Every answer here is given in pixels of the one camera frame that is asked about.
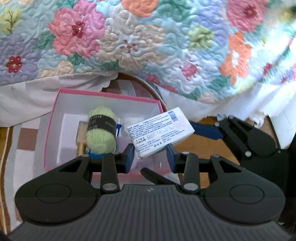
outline barcode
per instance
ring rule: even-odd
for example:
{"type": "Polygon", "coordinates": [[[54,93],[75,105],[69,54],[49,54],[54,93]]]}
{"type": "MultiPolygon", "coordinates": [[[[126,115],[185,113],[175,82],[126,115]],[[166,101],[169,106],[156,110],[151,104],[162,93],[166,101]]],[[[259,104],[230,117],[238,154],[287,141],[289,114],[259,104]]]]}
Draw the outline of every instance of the barcode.
{"type": "Polygon", "coordinates": [[[175,121],[178,121],[179,119],[177,118],[175,112],[173,111],[169,111],[168,114],[170,115],[170,117],[172,118],[172,121],[175,122],[175,121]]]}

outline yellow-green leaf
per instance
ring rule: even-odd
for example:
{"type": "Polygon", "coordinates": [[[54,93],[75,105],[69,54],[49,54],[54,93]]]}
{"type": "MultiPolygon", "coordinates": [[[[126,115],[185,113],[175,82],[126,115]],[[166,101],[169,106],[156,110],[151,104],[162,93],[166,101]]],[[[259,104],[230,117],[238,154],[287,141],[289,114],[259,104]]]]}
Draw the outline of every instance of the yellow-green leaf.
{"type": "Polygon", "coordinates": [[[0,30],[5,34],[11,34],[13,28],[16,26],[20,19],[20,9],[16,8],[12,10],[10,7],[6,7],[3,13],[0,14],[0,30]]]}

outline orange flower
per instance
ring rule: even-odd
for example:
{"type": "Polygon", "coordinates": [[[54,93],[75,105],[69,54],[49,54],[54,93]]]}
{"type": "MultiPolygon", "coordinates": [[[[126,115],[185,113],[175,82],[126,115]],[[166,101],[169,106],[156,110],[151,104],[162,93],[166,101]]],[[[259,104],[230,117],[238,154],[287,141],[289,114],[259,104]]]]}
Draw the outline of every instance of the orange flower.
{"type": "Polygon", "coordinates": [[[231,85],[234,85],[237,76],[245,78],[248,73],[247,60],[251,57],[251,46],[243,43],[244,34],[236,32],[229,35],[228,46],[230,54],[226,55],[225,61],[219,67],[219,72],[225,76],[230,76],[231,85]]]}
{"type": "Polygon", "coordinates": [[[149,17],[157,7],[158,0],[120,0],[125,10],[141,18],[149,17]]]}

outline quilt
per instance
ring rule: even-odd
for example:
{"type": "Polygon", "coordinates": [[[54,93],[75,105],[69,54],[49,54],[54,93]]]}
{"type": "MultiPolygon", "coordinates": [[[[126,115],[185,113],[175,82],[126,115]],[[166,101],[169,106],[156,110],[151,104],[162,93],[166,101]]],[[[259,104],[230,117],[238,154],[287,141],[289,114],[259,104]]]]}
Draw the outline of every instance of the quilt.
{"type": "Polygon", "coordinates": [[[295,81],[295,18],[280,0],[0,0],[0,88],[115,71],[218,102],[295,81]]]}

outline black yarn label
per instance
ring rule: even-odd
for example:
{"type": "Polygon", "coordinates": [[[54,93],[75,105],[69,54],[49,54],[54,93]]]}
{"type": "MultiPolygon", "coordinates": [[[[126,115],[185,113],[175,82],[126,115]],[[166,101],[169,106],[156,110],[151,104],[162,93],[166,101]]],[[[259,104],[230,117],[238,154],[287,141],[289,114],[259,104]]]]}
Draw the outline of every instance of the black yarn label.
{"type": "Polygon", "coordinates": [[[92,129],[103,129],[116,137],[116,121],[105,115],[94,115],[89,118],[87,131],[92,129]]]}

